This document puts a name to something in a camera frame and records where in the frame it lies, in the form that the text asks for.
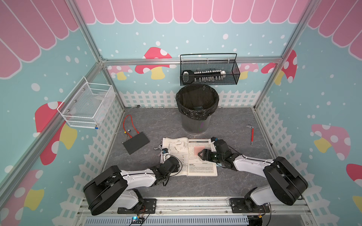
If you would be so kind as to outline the sketch tutorial book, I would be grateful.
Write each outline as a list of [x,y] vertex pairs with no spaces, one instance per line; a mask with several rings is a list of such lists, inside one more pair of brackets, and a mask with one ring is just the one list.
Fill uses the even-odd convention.
[[163,138],[162,149],[167,148],[169,154],[164,160],[162,154],[160,154],[160,162],[163,163],[168,156],[175,156],[181,162],[181,172],[176,176],[216,177],[216,163],[203,161],[198,155],[194,155],[194,147],[198,146],[204,146],[205,149],[212,151],[215,150],[210,144],[210,139]]

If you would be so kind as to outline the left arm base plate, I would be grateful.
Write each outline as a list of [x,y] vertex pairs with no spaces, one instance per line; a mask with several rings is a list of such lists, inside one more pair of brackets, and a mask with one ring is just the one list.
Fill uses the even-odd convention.
[[157,199],[151,198],[151,199],[144,199],[139,201],[134,207],[131,209],[126,208],[118,208],[117,214],[155,214],[156,211],[156,203]]

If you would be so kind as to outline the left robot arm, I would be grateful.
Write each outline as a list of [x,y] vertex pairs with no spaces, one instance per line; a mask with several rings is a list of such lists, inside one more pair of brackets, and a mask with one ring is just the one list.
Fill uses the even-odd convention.
[[122,213],[141,214],[147,211],[139,187],[166,185],[171,176],[183,169],[175,156],[145,170],[126,171],[114,165],[88,182],[83,192],[91,215],[97,216],[108,209],[121,209]]

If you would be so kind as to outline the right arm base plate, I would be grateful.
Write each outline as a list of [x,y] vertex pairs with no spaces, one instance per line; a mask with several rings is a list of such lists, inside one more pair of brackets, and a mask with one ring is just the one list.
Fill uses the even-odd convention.
[[268,204],[256,205],[250,199],[245,198],[230,198],[229,206],[233,213],[252,213],[264,215],[270,213],[270,206]]

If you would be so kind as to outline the pink sticky note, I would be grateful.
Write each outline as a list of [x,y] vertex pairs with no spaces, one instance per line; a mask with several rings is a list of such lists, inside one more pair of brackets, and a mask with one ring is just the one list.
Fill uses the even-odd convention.
[[198,155],[200,152],[202,152],[205,149],[204,146],[198,146],[194,147],[194,155]]

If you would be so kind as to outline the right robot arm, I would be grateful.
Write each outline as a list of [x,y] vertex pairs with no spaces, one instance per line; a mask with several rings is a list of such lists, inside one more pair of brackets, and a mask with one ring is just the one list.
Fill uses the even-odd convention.
[[303,197],[308,183],[284,157],[258,159],[236,151],[222,139],[212,138],[214,150],[203,149],[198,156],[203,161],[213,162],[233,171],[244,171],[267,179],[268,185],[253,188],[244,196],[247,211],[280,201],[291,206]]

